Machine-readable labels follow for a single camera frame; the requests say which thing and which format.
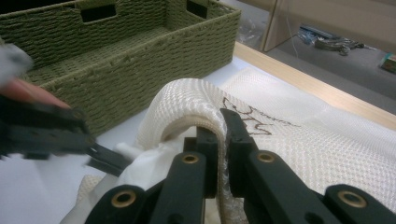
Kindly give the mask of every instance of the blurred object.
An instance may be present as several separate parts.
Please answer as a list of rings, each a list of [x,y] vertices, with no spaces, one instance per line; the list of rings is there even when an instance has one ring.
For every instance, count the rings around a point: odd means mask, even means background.
[[[300,28],[297,36],[302,39],[306,45],[315,44],[315,41],[318,39],[317,35],[302,28]]]
[[[347,56],[352,49],[374,49],[358,41],[346,39],[343,37],[338,39],[324,39],[322,37],[319,37],[315,41],[315,48],[325,49],[329,51],[338,51],[342,56]]]
[[[260,48],[263,30],[251,19],[242,19],[239,25],[236,41],[253,49]]]
[[[393,74],[396,74],[396,55],[393,53],[388,53],[382,60],[380,67]]]
[[[316,36],[321,36],[321,37],[327,38],[327,39],[341,38],[340,35],[335,35],[335,34],[327,32],[327,31],[319,30],[318,28],[315,28],[315,27],[309,26],[309,25],[305,25],[305,24],[300,26],[300,31],[311,32],[311,33],[315,34]]]

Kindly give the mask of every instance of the black tool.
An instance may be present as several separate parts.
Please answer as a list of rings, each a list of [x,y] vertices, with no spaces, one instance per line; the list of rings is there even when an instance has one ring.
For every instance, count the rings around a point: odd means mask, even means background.
[[[96,144],[81,110],[0,97],[0,157],[20,153],[47,160],[50,154],[88,154],[88,165],[120,175],[131,161]]]

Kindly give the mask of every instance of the gray floor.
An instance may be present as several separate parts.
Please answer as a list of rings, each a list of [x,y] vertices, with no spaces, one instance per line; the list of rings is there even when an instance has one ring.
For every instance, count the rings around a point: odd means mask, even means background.
[[[353,49],[347,56],[307,46],[297,36],[266,53],[311,77],[396,114],[396,75],[378,67],[385,52]]]

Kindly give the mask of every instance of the basket handle hole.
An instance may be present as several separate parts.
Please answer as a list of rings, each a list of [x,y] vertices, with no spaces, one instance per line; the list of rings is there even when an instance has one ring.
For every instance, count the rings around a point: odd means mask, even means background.
[[[83,22],[99,21],[105,18],[114,17],[116,15],[117,12],[115,5],[107,5],[81,10],[81,18]]]
[[[201,18],[206,19],[207,17],[207,7],[201,6],[191,0],[187,0],[187,10]]]

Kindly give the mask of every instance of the wooden table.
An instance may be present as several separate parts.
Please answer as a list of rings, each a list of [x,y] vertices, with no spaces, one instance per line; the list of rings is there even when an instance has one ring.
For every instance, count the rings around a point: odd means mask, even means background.
[[[302,91],[309,92],[329,105],[372,120],[396,131],[396,116],[368,104],[344,91],[270,58],[257,50],[235,43],[233,55],[261,70],[278,77]]]

